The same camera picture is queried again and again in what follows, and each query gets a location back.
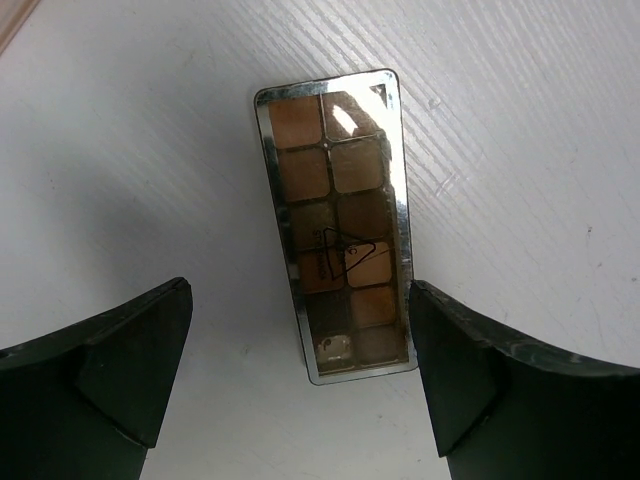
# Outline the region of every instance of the white backdrop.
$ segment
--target white backdrop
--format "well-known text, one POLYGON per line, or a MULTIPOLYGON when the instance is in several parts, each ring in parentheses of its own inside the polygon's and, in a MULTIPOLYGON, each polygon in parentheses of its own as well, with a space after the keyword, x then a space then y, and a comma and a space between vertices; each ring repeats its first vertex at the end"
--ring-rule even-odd
POLYGON ((446 479, 417 372, 313 387, 252 110, 395 69, 416 277, 640 366, 640 3, 42 0, 0 57, 0 347, 172 276, 143 479, 446 479))

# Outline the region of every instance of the silver frame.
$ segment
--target silver frame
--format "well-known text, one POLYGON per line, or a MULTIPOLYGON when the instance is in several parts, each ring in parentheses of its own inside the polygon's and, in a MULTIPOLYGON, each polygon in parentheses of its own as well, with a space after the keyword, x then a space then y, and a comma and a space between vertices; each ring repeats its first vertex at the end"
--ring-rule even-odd
POLYGON ((409 205, 407 201, 407 179, 404 160, 404 142, 402 139, 402 113, 400 108, 400 91, 398 77, 393 70, 375 70, 366 73, 357 73, 343 77, 328 78, 324 80, 284 85, 261 90, 255 97, 255 109, 258 119, 258 127, 262 138, 262 147, 267 164, 269 181, 273 203, 276 210, 276 218, 280 231, 280 239, 289 274, 289 285, 293 296, 293 303, 302 337, 305 361, 309 380, 314 385, 325 385, 330 383, 345 382, 361 378, 376 377, 390 373, 406 372, 418 366, 411 330, 409 328, 409 290, 413 279, 413 264, 411 255, 411 230, 409 227, 409 205), (393 116, 389 125, 385 128, 385 134, 391 148, 389 158, 390 184, 394 189, 396 199, 396 248, 399 262, 399 274, 403 279, 404 308, 402 318, 405 322, 407 332, 408 361, 396 365, 373 367, 357 372, 338 372, 320 375, 315 358, 315 347, 311 337, 311 329, 304 302, 304 295, 300 288, 300 275, 296 263, 296 252, 287 245, 293 245, 293 233, 290 227, 288 207, 284 201, 282 182, 280 179, 278 156, 273 139, 273 130, 269 119, 267 104, 274 100, 285 98, 306 97, 321 95, 323 93, 348 91, 354 88, 375 87, 384 85, 387 100, 387 109, 390 116, 393 116))

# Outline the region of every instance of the beige eyeshadow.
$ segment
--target beige eyeshadow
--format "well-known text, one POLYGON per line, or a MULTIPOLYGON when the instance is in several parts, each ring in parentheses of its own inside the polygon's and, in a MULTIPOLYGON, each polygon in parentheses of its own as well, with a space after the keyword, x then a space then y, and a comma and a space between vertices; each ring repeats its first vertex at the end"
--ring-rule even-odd
POLYGON ((355 342, 363 364, 392 362, 398 358, 398 334, 392 326, 359 330, 355 342))
POLYGON ((374 113, 386 110, 381 92, 362 89, 355 95, 347 92, 326 93, 322 96, 322 103, 327 137, 332 140, 372 135, 382 127, 377 124, 374 113))
POLYGON ((338 290, 344 285, 344 274, 335 249, 298 254, 300 284, 304 293, 338 290))
POLYGON ((382 185, 380 143, 366 139, 336 145, 331 149, 331 167, 336 190, 351 193, 382 185))
POLYGON ((382 237, 391 223, 388 199, 379 190, 338 200, 340 231, 360 239, 382 237))
POLYGON ((391 280, 391 252, 385 242, 347 248, 345 263, 349 285, 352 287, 365 287, 391 280))
POLYGON ((287 202, 324 197, 331 190, 326 154, 319 148, 280 152, 278 166, 287 202))
POLYGON ((313 145, 322 138, 318 97, 289 98, 269 103, 277 148, 313 145))
POLYGON ((325 233, 326 228, 334 228, 335 221, 331 205, 327 202, 312 203, 300 207, 292 207, 291 230, 293 243, 299 250, 323 248, 335 237, 333 231, 325 233))
POLYGON ((393 323, 396 307, 390 287, 355 290, 351 294, 351 313, 357 327, 393 323))

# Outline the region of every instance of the eyeshadow pan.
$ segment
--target eyeshadow pan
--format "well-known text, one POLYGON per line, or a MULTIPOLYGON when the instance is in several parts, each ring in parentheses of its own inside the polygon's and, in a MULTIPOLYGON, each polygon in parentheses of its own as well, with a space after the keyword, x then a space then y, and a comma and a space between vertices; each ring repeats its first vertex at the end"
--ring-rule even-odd
POLYGON ((280 152, 278 162, 288 202, 324 197, 331 191, 326 153, 319 148, 280 152))
POLYGON ((384 242, 354 245, 345 252, 347 278, 352 287, 366 287, 391 280, 391 252, 384 242))
POLYGON ((318 97, 299 97, 269 103, 273 140, 277 148, 313 145, 322 138, 318 97))
POLYGON ((308 295, 306 307, 309 326, 313 332, 326 334, 349 328, 347 302, 342 292, 308 295))
POLYGON ((389 200, 384 192, 345 195, 338 200, 340 230, 360 239, 372 239, 389 232, 389 200))
POLYGON ((390 287, 355 290, 351 294, 353 323, 357 327, 371 327, 393 323, 396 307, 390 287))
POLYGON ((333 248, 299 254, 298 269, 304 293, 339 290, 344 285, 343 269, 333 248))
POLYGON ((382 185, 380 144, 376 139, 338 144, 331 149, 331 167, 336 190, 351 193, 382 185))
POLYGON ((412 370, 395 73, 268 88, 255 105, 310 380, 412 370))
POLYGON ((335 228, 333 211, 328 202, 291 207, 290 214, 293 242, 299 250, 324 248, 325 239, 334 237, 332 231, 325 232, 327 228, 335 228))
POLYGON ((332 92, 322 96, 327 137, 343 140, 372 135, 382 128, 376 118, 384 114, 382 92, 375 88, 359 88, 349 92, 332 92))
POLYGON ((334 335, 321 338, 315 348, 316 360, 321 368, 340 368, 346 366, 353 356, 351 337, 348 335, 334 335))
POLYGON ((398 334, 394 327, 371 327, 355 336, 358 358, 364 364, 392 362, 398 358, 398 334))

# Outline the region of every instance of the makeup palette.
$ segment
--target makeup palette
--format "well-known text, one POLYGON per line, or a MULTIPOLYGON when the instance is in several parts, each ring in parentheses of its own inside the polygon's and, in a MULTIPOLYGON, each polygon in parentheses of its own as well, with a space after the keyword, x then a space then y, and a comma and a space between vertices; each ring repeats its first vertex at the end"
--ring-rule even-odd
POLYGON ((395 73, 268 88, 255 106, 309 378, 415 368, 395 73))

